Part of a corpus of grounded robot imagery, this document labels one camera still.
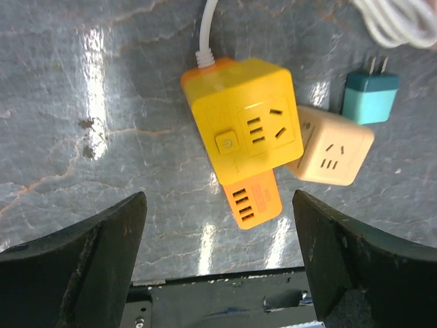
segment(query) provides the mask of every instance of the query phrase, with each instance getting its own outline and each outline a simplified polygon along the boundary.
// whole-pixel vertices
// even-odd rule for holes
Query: power outlet
[[[327,111],[298,106],[298,114],[305,151],[288,168],[301,180],[353,183],[373,143],[373,132]]]
[[[287,99],[279,97],[238,113],[249,156],[292,143],[295,139]]]
[[[182,77],[197,127],[222,185],[302,156],[290,72],[260,59],[219,59]]]

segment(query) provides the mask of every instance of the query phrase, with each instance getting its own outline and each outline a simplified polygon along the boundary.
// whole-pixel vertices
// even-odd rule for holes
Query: screw
[[[144,318],[137,318],[135,321],[135,328],[143,328],[144,327]]]

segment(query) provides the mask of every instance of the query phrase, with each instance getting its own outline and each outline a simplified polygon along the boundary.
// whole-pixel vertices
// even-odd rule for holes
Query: yellow power strip
[[[260,59],[219,59],[186,72],[182,88],[222,185],[303,154],[292,76]]]

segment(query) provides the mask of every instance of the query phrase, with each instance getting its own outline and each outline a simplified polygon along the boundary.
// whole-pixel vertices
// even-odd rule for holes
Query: power button
[[[238,149],[237,135],[233,130],[216,135],[216,144],[222,155],[229,154]]]

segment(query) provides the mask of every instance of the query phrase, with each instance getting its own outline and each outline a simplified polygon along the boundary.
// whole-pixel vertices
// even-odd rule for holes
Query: metal frame
[[[316,320],[303,268],[168,279],[132,286],[129,295],[121,328],[285,327]]]

